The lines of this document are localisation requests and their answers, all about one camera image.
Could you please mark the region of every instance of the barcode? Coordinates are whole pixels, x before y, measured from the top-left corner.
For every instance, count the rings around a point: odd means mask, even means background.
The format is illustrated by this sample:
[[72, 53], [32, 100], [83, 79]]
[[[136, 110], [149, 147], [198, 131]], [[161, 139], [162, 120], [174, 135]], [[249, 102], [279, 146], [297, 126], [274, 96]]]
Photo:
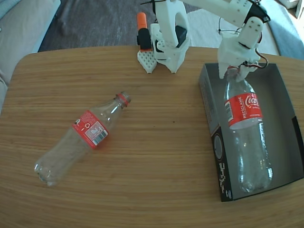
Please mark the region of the barcode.
[[93, 139], [93, 143], [95, 146], [97, 146], [106, 136], [108, 135], [108, 132], [103, 130], [99, 135], [96, 136], [96, 138]]
[[230, 122], [231, 120], [233, 120], [233, 114], [232, 114], [231, 105], [230, 105], [229, 101], [225, 104], [225, 108], [226, 108], [226, 113], [228, 116], [228, 122]]

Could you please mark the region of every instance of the cardboard box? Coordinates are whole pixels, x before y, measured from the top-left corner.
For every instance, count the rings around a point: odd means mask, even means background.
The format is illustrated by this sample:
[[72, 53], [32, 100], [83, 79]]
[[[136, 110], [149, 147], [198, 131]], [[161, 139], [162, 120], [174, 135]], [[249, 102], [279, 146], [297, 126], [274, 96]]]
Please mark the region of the cardboard box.
[[206, 64], [199, 78], [220, 185], [222, 201], [233, 201], [279, 188], [304, 177], [304, 145], [295, 112], [276, 64], [250, 73], [263, 113], [266, 147], [273, 170], [270, 186], [245, 193], [238, 182], [238, 152], [224, 107], [227, 80], [218, 64]]

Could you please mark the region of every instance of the wooden table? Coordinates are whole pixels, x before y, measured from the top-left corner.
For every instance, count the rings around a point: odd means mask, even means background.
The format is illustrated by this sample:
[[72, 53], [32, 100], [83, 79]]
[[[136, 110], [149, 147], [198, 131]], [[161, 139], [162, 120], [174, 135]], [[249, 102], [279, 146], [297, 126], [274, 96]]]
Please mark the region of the wooden table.
[[[32, 54], [20, 61], [0, 118], [0, 227], [303, 227], [304, 180], [222, 203], [198, 78], [217, 50], [190, 48], [177, 74], [146, 74], [138, 47]], [[304, 62], [268, 56], [304, 132]], [[55, 187], [34, 173], [88, 107], [120, 91], [132, 102], [114, 133]]]

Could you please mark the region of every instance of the empty plastic bottle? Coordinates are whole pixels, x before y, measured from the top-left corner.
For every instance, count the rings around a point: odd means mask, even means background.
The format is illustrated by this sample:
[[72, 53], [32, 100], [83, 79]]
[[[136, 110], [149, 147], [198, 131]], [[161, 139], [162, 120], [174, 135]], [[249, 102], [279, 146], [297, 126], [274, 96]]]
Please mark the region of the empty plastic bottle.
[[112, 131], [131, 99], [126, 92], [92, 107], [74, 122], [61, 140], [35, 164], [35, 172], [48, 186], [57, 184], [71, 166]]
[[265, 144], [263, 116], [252, 86], [239, 79], [238, 68], [227, 70], [225, 109], [238, 149], [238, 181], [244, 192], [269, 186], [273, 172]]

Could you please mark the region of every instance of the coca-cola bottle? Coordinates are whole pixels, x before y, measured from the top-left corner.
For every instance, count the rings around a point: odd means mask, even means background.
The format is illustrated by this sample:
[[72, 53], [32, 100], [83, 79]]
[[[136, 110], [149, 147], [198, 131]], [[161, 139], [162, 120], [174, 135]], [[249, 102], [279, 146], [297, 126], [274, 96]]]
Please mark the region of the coca-cola bottle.
[[265, 144], [263, 116], [257, 95], [238, 68], [226, 72], [225, 109], [238, 150], [238, 181], [244, 192], [269, 186], [273, 173]]
[[123, 108], [131, 99], [126, 92], [102, 105], [87, 110], [68, 129], [60, 141], [35, 164], [35, 172], [48, 186], [55, 185], [87, 152], [112, 131]]

